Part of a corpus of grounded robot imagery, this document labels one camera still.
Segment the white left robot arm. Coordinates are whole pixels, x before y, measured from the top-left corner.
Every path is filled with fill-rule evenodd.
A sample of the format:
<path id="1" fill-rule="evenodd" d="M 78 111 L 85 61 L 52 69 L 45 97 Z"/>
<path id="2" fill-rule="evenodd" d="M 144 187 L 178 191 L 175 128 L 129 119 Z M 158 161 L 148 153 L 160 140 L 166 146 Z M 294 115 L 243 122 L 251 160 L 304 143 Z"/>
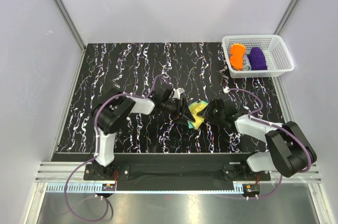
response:
<path id="1" fill-rule="evenodd" d="M 178 124 L 188 125 L 195 122 L 186 98 L 184 89 L 166 89 L 162 94 L 151 90 L 146 97 L 121 92 L 117 88 L 110 89 L 103 95 L 92 109 L 94 119 L 96 149 L 94 163 L 96 174 L 107 180 L 114 174 L 111 164 L 114 159 L 116 133 L 127 122 L 130 114 L 150 115 L 159 109 L 167 113 Z"/>

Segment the orange and grey towel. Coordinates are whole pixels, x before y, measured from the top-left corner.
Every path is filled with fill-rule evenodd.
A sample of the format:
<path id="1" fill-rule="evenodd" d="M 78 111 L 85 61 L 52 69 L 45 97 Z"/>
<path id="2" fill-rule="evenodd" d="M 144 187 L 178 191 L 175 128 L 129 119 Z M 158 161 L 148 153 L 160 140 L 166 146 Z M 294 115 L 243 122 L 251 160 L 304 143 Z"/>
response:
<path id="1" fill-rule="evenodd" d="M 234 70 L 241 71 L 243 69 L 243 56 L 246 47 L 242 44 L 235 43 L 230 48 L 230 64 Z"/>

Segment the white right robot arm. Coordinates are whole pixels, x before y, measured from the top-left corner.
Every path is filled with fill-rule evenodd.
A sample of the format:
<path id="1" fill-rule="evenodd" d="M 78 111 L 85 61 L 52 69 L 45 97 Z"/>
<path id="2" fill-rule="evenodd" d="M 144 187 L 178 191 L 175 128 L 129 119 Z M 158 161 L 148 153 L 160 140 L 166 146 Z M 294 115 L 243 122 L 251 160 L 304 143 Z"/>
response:
<path id="1" fill-rule="evenodd" d="M 240 174 L 251 180 L 261 171 L 277 171 L 289 178 L 305 172 L 317 155 L 297 123 L 272 123 L 236 109 L 230 99 L 213 99 L 199 112 L 207 123 L 248 135 L 266 143 L 266 152 L 251 154 L 240 166 Z"/>

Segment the teal and blue towel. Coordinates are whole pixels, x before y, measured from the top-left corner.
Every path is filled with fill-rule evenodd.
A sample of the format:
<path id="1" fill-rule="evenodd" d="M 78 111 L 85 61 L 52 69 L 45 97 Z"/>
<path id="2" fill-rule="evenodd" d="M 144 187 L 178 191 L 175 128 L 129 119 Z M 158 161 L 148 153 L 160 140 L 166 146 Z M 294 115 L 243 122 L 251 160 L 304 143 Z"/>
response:
<path id="1" fill-rule="evenodd" d="M 195 122 L 188 121 L 189 129 L 198 129 L 201 124 L 204 122 L 204 118 L 199 116 L 198 113 L 201 112 L 208 105 L 205 101 L 194 102 L 189 105 L 189 110 L 193 115 Z"/>

